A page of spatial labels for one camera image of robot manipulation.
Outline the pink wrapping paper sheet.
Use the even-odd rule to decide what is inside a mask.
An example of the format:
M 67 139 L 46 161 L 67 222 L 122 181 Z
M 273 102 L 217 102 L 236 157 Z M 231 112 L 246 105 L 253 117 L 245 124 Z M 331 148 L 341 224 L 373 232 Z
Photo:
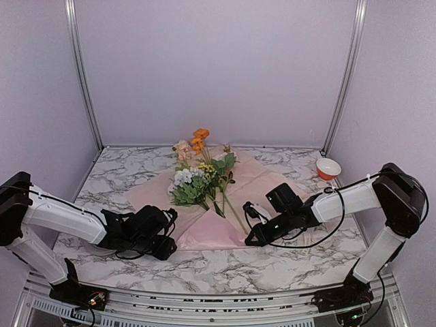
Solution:
M 274 208 L 266 198 L 266 194 L 275 187 L 287 183 L 303 200 L 308 195 L 284 175 L 263 166 L 248 153 L 241 150 L 233 152 L 236 162 L 231 171 L 235 182 L 229 183 L 224 193 L 216 189 L 215 198 L 206 196 L 206 206 L 181 206 L 176 204 L 173 196 L 176 186 L 188 179 L 188 175 L 180 173 L 178 169 L 191 170 L 193 173 L 203 169 L 201 155 L 178 161 L 175 168 L 169 168 L 131 188 L 125 196 L 135 211 L 147 204 L 177 211 L 172 237 L 179 251 L 243 248 L 249 233 L 249 226 L 243 218 L 244 203 L 258 204 L 269 215 L 275 215 Z

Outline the white fake flower bunch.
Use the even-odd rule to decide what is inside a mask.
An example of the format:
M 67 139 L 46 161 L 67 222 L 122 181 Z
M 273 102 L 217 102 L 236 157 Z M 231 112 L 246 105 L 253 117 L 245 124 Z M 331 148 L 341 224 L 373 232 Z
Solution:
M 203 172 L 197 169 L 202 158 L 195 160 L 194 163 L 179 161 L 175 168 L 172 183 L 168 188 L 168 193 L 171 203 L 176 206 L 199 206 L 208 211 L 213 208 L 212 202 L 206 197 L 206 181 L 203 177 Z

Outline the yellow fake flower bunch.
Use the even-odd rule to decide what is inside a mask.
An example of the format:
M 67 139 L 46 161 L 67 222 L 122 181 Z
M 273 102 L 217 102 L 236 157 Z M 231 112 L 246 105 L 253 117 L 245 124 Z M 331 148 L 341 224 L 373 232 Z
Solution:
M 223 210 L 219 207 L 217 202 L 217 190 L 219 188 L 219 175 L 215 168 L 206 164 L 205 162 L 201 162 L 197 169 L 203 172 L 203 177 L 206 181 L 206 197 L 212 202 L 215 212 L 220 216 L 225 218 Z

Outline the peach fake flower stem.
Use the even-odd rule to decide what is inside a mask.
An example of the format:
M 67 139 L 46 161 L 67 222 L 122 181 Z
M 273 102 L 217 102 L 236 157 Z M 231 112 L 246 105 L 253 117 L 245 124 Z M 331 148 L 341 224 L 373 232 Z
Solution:
M 186 161 L 192 158 L 191 145 L 186 140 L 178 141 L 172 147 L 172 150 L 176 153 L 176 156 L 179 161 Z

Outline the orange fake flower stem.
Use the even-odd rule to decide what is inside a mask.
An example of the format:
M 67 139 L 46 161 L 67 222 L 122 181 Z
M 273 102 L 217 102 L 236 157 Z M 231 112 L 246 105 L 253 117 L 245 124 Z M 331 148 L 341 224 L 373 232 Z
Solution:
M 198 168 L 205 173 L 208 181 L 206 194 L 220 217 L 225 218 L 225 208 L 228 206 L 243 232 L 248 234 L 247 227 L 226 194 L 228 186 L 236 182 L 232 170 L 238 162 L 237 156 L 230 145 L 223 145 L 222 153 L 212 157 L 206 144 L 206 139 L 209 136 L 209 130 L 200 128 L 193 133 L 193 138 L 190 141 L 196 155 L 202 156 Z

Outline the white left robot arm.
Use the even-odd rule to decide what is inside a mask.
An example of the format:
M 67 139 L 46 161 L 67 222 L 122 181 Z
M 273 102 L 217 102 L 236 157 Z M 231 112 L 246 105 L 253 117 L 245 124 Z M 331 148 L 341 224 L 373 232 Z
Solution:
M 210 209 L 174 210 L 158 188 L 129 194 L 134 211 L 119 214 L 76 206 L 42 191 L 19 172 L 1 186 L 1 245 L 42 273 L 72 303 L 86 297 L 76 268 L 34 233 L 43 227 L 78 238 L 87 254 L 120 262 L 145 259 L 173 264 L 194 255 L 247 250 L 244 234 Z

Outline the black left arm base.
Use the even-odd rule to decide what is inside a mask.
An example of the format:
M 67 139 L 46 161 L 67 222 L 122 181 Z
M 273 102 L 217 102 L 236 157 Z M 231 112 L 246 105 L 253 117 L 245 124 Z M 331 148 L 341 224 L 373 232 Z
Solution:
M 109 291 L 101 287 L 81 284 L 74 264 L 65 258 L 67 266 L 67 280 L 58 284 L 51 284 L 49 297 L 81 307 L 103 311 L 106 308 Z

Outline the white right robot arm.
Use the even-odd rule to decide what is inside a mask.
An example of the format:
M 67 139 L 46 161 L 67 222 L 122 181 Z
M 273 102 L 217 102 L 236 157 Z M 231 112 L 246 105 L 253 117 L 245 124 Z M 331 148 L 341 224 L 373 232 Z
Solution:
M 351 271 L 350 279 L 338 289 L 337 298 L 352 305 L 364 294 L 362 283 L 369 283 L 393 260 L 406 240 L 410 239 L 429 214 L 429 197 L 422 183 L 394 163 L 385 164 L 379 172 L 340 188 L 316 193 L 301 200 L 284 183 L 267 199 L 277 216 L 256 224 L 252 236 L 261 246 L 276 241 L 293 230 L 307 230 L 335 219 L 353 215 L 368 236 L 367 250 Z

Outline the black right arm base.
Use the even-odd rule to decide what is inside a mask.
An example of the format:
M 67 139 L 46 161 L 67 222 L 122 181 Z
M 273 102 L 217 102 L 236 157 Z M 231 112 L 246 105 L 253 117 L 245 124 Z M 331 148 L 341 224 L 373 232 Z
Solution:
M 373 299 L 370 283 L 362 282 L 350 271 L 342 286 L 316 291 L 311 299 L 311 304 L 315 305 L 320 313 L 323 313 L 370 303 Z

